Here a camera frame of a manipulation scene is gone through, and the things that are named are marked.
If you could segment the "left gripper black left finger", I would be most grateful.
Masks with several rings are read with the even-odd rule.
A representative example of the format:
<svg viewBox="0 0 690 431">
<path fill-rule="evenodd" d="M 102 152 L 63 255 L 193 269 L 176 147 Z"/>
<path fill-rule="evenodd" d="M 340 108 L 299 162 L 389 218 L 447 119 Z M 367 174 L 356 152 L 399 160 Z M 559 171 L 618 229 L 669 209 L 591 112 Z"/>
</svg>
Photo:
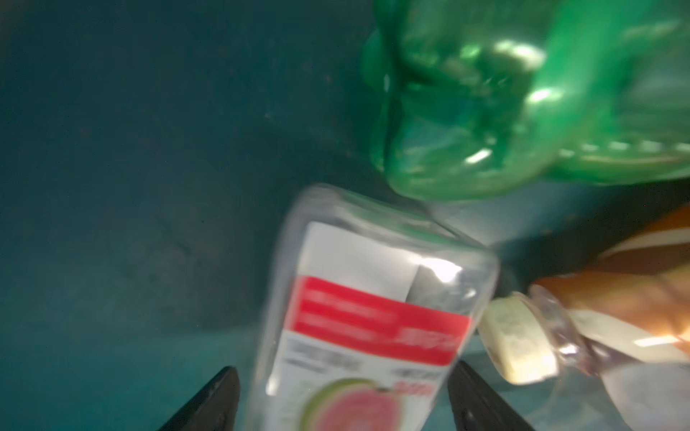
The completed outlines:
<svg viewBox="0 0 690 431">
<path fill-rule="evenodd" d="M 233 431 L 241 384 L 233 366 L 223 367 L 159 431 Z"/>
</svg>

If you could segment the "green soda bottle yellow cap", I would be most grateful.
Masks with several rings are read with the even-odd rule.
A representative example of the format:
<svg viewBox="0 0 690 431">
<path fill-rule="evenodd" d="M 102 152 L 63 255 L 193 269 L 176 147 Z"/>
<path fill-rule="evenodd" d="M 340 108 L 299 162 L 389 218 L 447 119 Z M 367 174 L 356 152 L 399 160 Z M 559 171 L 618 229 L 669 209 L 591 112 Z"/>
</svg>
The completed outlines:
<svg viewBox="0 0 690 431">
<path fill-rule="evenodd" d="M 399 194 L 689 174 L 686 1 L 377 1 L 371 163 Z"/>
</svg>

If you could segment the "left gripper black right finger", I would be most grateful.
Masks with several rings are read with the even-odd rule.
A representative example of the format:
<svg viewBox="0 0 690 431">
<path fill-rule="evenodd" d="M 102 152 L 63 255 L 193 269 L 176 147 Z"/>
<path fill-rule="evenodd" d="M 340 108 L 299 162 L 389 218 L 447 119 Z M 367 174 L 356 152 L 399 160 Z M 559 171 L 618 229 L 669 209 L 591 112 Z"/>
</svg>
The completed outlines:
<svg viewBox="0 0 690 431">
<path fill-rule="evenodd" d="M 534 431 L 465 361 L 449 375 L 447 393 L 457 431 Z"/>
</svg>

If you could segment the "square bottle pink guava label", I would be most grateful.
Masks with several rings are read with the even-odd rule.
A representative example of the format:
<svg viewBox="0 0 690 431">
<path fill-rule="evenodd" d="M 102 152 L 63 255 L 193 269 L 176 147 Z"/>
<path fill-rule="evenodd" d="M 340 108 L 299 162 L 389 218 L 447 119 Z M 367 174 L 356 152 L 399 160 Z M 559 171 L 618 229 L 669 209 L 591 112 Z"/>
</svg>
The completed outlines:
<svg viewBox="0 0 690 431">
<path fill-rule="evenodd" d="M 244 429 L 422 429 L 499 273 L 423 215 L 306 189 L 277 244 Z"/>
</svg>

